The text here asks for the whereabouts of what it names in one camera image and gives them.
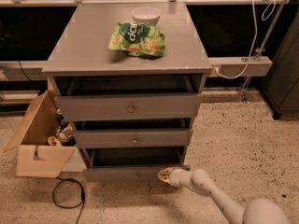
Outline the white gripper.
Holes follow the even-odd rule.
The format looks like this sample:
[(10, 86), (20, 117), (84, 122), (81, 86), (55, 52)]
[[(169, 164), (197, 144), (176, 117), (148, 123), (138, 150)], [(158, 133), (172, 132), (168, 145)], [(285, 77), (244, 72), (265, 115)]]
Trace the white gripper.
[(192, 186), (192, 172), (180, 168), (167, 167), (158, 173), (158, 178), (174, 187), (190, 188)]

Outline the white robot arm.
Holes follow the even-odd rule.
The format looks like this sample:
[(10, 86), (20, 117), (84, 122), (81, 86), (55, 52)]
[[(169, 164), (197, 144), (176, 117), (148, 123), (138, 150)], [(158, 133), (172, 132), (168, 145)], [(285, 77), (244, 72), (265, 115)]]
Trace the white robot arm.
[(270, 200), (257, 198), (242, 206), (220, 189), (204, 169), (167, 167), (158, 173), (158, 178), (173, 187), (210, 197), (230, 224), (290, 224), (284, 211)]

